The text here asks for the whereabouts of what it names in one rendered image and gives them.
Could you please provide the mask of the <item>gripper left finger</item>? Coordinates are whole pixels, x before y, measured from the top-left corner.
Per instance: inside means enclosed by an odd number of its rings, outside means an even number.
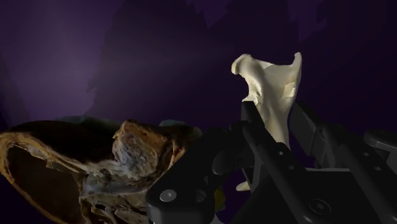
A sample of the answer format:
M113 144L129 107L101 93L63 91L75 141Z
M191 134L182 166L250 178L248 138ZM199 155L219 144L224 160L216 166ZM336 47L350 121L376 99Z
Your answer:
M251 101L230 130L209 129L147 192L150 224L211 224L214 192L234 169L246 175L252 194L233 219L281 224L323 224L302 186L307 170L265 129Z

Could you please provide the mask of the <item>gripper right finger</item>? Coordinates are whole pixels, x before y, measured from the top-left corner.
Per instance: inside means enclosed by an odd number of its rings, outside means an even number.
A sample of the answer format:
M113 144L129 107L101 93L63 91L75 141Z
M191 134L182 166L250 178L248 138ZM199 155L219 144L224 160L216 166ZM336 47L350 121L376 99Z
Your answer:
M289 129L321 168L350 170L381 224L397 224L397 173L370 144L373 133L359 137L340 125L325 123L302 102L291 108Z

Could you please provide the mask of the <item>cream bone-shaped object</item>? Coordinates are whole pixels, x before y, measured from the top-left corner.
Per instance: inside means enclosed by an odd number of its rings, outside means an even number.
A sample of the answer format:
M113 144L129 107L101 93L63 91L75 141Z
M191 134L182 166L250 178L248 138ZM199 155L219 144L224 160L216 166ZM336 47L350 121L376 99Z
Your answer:
M248 95L243 100L254 102L269 134L276 142L290 147L288 116L301 81L302 54L296 52L289 65L242 54L233 61L231 72L246 81Z

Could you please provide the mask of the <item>brown rough hollow object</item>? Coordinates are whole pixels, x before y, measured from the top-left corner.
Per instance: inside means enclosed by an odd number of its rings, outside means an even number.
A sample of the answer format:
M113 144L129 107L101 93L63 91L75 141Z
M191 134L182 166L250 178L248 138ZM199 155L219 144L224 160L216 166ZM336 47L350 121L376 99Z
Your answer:
M0 174L56 224L149 224L146 192L200 135L183 123L28 122L0 133Z

